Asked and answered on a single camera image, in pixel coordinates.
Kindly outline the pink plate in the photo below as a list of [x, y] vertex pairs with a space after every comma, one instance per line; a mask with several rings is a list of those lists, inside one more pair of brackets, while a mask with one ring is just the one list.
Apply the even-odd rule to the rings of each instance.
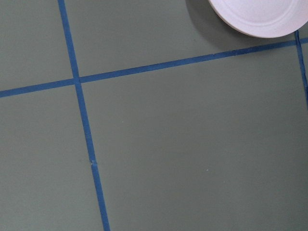
[[215, 13], [233, 29], [257, 38], [279, 38], [308, 22], [306, 0], [210, 0]]

